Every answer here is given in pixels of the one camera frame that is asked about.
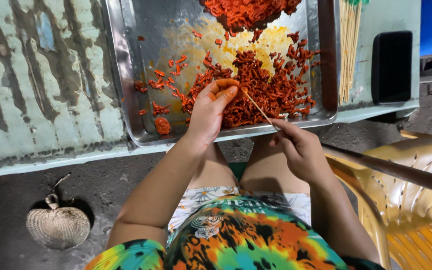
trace shorts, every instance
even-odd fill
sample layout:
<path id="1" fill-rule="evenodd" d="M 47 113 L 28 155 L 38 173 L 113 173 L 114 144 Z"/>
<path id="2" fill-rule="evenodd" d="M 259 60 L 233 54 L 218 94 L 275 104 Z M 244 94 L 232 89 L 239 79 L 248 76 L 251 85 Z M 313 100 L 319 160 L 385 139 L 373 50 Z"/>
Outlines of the shorts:
<path id="1" fill-rule="evenodd" d="M 213 186 L 186 189 L 173 217 L 168 224 L 171 236 L 183 222 L 194 214 L 198 208 L 208 202 L 230 194 L 251 195 L 262 201 L 279 205 L 282 209 L 291 211 L 295 216 L 311 226 L 311 199 L 307 193 L 278 193 L 268 191 L 246 191 L 238 186 Z"/>

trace table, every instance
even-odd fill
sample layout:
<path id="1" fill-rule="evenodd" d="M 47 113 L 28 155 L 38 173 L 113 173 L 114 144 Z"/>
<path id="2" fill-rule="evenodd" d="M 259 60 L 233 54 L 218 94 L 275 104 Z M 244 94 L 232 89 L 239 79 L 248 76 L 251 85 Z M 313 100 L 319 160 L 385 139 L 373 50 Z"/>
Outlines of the table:
<path id="1" fill-rule="evenodd" d="M 363 6 L 355 83 L 337 123 L 392 112 L 403 117 L 419 106 L 420 25 L 421 1 L 374 0 Z M 411 100 L 375 106 L 373 39 L 398 30 L 414 37 Z M 243 135 L 217 141 L 236 138 Z M 0 0 L 0 175 L 169 148 L 137 148 L 125 131 L 100 0 Z"/>

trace ground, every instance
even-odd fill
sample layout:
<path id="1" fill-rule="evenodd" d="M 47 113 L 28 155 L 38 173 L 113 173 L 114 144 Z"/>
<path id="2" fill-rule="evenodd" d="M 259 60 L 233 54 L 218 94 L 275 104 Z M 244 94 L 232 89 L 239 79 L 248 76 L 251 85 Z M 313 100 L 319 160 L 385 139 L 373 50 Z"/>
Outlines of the ground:
<path id="1" fill-rule="evenodd" d="M 432 134 L 432 84 L 421 84 L 420 108 L 407 122 L 407 130 Z M 397 124 L 368 120 L 333 124 L 314 130 L 324 143 L 363 152 L 401 140 Z M 247 161 L 250 139 L 220 143 L 229 162 Z M 129 192 L 163 157 L 164 153 L 105 159 L 86 164 L 0 177 L 0 269 L 83 269 L 106 244 L 112 223 Z M 37 244 L 29 235 L 26 214 L 51 191 L 55 182 L 71 173 L 61 185 L 62 200 L 84 200 L 93 211 L 89 237 L 78 247 L 55 251 Z M 353 207 L 357 202 L 349 194 Z"/>

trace metal tray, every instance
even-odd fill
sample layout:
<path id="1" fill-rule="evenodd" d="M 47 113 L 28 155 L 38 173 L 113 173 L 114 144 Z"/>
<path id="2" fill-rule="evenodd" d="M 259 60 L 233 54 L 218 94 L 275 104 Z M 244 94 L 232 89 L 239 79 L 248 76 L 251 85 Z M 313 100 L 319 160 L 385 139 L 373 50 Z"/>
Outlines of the metal tray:
<path id="1" fill-rule="evenodd" d="M 156 80 L 154 69 L 166 73 L 174 70 L 168 60 L 177 60 L 182 54 L 188 56 L 181 76 L 172 76 L 175 86 L 187 93 L 193 85 L 195 75 L 205 70 L 206 51 L 211 51 L 213 63 L 223 68 L 231 67 L 236 50 L 257 50 L 256 58 L 263 61 L 263 68 L 273 72 L 269 52 L 286 54 L 290 39 L 288 33 L 299 31 L 300 39 L 308 39 L 305 48 L 321 50 L 310 63 L 321 61 L 321 66 L 310 68 L 303 76 L 308 82 L 309 94 L 316 106 L 308 116 L 289 119 L 299 127 L 324 126 L 336 120 L 338 111 L 339 79 L 339 10 L 338 0 L 303 0 L 291 16 L 281 15 L 267 23 L 258 43 L 250 44 L 252 32 L 243 32 L 237 37 L 224 40 L 223 26 L 211 14 L 204 12 L 199 0 L 105 0 L 105 23 L 110 47 L 112 46 L 115 86 L 120 97 L 124 120 L 131 139 L 138 146 L 153 146 L 177 141 L 186 132 L 185 120 L 189 114 L 181 111 L 181 101 L 171 95 L 171 89 L 155 90 L 151 87 L 145 94 L 135 91 L 134 80 L 147 82 Z M 203 34 L 201 39 L 192 34 L 192 29 Z M 215 39 L 224 43 L 218 47 Z M 171 124 L 168 135 L 160 135 L 154 126 L 151 102 L 166 106 L 172 104 L 170 113 L 163 115 Z M 146 109 L 140 116 L 138 111 Z M 267 132 L 273 127 L 267 123 L 244 125 L 223 129 L 219 137 Z"/>

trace tie-dye shirt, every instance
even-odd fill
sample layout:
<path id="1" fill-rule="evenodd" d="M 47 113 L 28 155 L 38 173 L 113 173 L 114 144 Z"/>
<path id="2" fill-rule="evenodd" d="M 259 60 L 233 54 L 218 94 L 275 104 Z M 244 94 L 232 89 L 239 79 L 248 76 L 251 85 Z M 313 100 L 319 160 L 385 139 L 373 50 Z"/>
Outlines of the tie-dye shirt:
<path id="1" fill-rule="evenodd" d="M 252 196 L 228 195 L 203 205 L 163 247 L 139 239 L 98 255 L 87 270 L 383 269 L 340 258 L 309 225 Z"/>

